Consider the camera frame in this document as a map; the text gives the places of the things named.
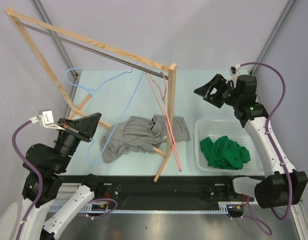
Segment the green t shirt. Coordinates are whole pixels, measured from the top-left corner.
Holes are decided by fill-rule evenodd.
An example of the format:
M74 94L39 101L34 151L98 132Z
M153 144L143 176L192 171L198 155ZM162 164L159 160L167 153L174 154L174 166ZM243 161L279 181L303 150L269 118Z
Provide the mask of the green t shirt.
M227 135L212 141L210 137L199 142L200 151L207 165L216 169L242 170L244 164L251 161L249 150L229 139Z

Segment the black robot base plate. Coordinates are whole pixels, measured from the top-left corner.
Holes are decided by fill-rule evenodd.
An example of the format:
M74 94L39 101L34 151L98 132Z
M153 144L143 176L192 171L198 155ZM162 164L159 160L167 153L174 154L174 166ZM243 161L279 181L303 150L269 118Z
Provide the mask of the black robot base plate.
M94 198L105 197L108 205L163 206L179 208L183 204L207 206L213 203L242 203L248 198L236 193L232 176L161 176L154 182L153 176L101 176L103 181L97 187ZM230 210L240 216L243 210Z

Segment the blue wire hanger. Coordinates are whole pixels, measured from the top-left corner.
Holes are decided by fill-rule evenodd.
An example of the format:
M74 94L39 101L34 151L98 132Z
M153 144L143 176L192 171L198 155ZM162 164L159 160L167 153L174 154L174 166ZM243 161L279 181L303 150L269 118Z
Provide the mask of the blue wire hanger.
M84 80L91 77L92 83L71 81L70 73L75 71L81 73ZM67 84L76 88L79 94L91 96L82 111L88 115L102 113L101 120L109 124L109 129L124 120L144 78L144 72L132 67L124 71L83 71L82 68L73 67L64 73Z

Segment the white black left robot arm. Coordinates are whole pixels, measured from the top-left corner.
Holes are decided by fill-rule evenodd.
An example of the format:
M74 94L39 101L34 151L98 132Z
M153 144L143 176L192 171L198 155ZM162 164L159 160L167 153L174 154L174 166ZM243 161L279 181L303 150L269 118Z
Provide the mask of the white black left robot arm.
M101 116L97 112L78 119L60 118L54 121L52 111L46 109L15 130L12 146L22 159L22 166L29 170L22 190L22 210L14 237L16 240L56 240L84 205L104 196L104 181L90 173L82 179L76 192L54 218L45 220L64 183L61 174L67 171L80 142L89 143L93 140ZM27 125L35 123L58 130L55 146L37 143L26 154L22 154L16 143L17 134Z

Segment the grey adidas t shirt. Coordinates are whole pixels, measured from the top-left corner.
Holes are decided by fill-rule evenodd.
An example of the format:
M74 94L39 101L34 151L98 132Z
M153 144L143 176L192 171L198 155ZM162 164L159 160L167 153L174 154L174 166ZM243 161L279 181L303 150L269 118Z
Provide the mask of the grey adidas t shirt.
M101 138L101 156L112 163L129 152L154 154L169 139L162 115L152 118L131 116L112 126Z

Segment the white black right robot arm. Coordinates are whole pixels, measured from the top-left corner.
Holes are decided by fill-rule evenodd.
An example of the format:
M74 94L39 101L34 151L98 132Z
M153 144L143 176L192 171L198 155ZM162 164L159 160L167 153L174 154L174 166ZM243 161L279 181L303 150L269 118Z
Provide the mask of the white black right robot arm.
M221 74L196 88L194 94L217 108L233 107L234 115L251 138L262 162L265 178L236 177L224 188L225 196L236 201L242 194L256 199L263 209L296 205L308 183L304 171L297 171L286 157L272 131L265 107L256 101L257 79L248 74L231 77L231 85Z

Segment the pink wire hanger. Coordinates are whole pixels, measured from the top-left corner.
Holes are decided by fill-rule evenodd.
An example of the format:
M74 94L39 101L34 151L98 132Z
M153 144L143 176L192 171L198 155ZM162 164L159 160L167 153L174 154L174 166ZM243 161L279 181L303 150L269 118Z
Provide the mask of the pink wire hanger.
M169 139L169 142L171 143L172 152L174 153L176 165L177 165L179 172L181 172L182 171L182 165L181 165L180 157L179 157L177 147L176 147L176 141L175 141L175 136L174 136L173 129L172 129L172 124L171 124L169 114L168 114L168 110L167 110L167 107L166 107L167 80L166 80L165 77L163 77L164 91L162 91L160 85L157 83L157 81L154 80L153 76L150 73L146 73L145 76L146 76L146 79L149 83L149 86L150 86L150 88L151 88L151 90L154 94L154 97L157 101L157 104L160 108L161 115L162 115L163 121L165 123L168 139ZM161 100L159 100L159 97L158 97L156 91L154 90L153 83L156 85L157 89L159 90Z

